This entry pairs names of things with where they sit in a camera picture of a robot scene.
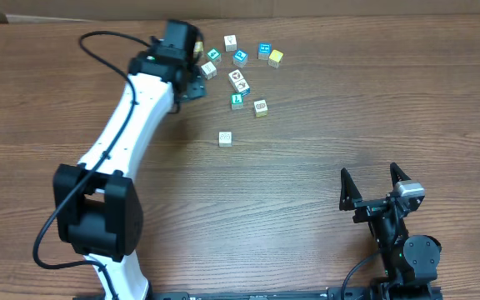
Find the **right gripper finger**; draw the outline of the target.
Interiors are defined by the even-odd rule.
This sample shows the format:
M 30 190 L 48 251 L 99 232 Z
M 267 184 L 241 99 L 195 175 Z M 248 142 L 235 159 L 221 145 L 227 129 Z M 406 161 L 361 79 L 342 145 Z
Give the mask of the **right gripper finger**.
M 400 182 L 406 182 L 411 180 L 411 178 L 395 162 L 392 162 L 390 164 L 390 174 L 393 187 L 395 187 Z
M 360 203 L 363 198 L 358 191 L 350 173 L 346 168 L 343 168 L 340 172 L 341 178 L 341 193 L 339 209 L 341 211 L 350 211 L 356 208 L 356 203 Z

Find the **white engraved block blue side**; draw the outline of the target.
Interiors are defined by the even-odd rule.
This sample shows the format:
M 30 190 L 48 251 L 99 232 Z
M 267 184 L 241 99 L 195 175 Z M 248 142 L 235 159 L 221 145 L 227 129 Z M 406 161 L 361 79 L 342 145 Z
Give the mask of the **white engraved block blue side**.
M 218 145 L 224 148 L 231 147 L 233 145 L 233 134 L 231 132 L 219 132 Z

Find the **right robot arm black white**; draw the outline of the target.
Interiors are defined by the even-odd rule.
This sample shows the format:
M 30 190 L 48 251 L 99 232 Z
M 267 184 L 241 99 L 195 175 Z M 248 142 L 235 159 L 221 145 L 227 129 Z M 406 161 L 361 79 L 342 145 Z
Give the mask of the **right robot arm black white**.
M 354 294 L 354 299 L 441 299 L 437 267 L 441 243 L 428 235 L 408 233 L 403 219 L 418 210 L 425 198 L 423 185 L 412 180 L 395 162 L 390 164 L 392 191 L 383 198 L 364 200 L 347 169 L 340 172 L 339 209 L 353 211 L 355 223 L 367 223 L 378 250 L 354 266 L 342 282 L 339 297 L 350 294 L 352 275 L 374 258 L 380 257 L 384 277 L 372 279 L 368 287 Z

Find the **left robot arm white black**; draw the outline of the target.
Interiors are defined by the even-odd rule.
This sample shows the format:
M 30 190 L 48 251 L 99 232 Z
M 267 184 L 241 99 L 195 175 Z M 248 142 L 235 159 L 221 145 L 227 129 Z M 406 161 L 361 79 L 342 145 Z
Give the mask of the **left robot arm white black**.
M 39 246 L 52 223 L 60 239 L 84 256 L 60 268 L 93 266 L 102 284 L 101 299 L 150 299 L 151 283 L 143 275 L 136 247 L 143 230 L 143 209 L 134 180 L 159 123 L 179 113 L 185 101 L 206 95 L 194 48 L 201 31 L 169 20 L 161 39 L 151 37 L 145 50 L 130 60 L 120 101 L 92 147 L 74 166 L 62 164 L 53 177 L 55 210 L 33 244 Z

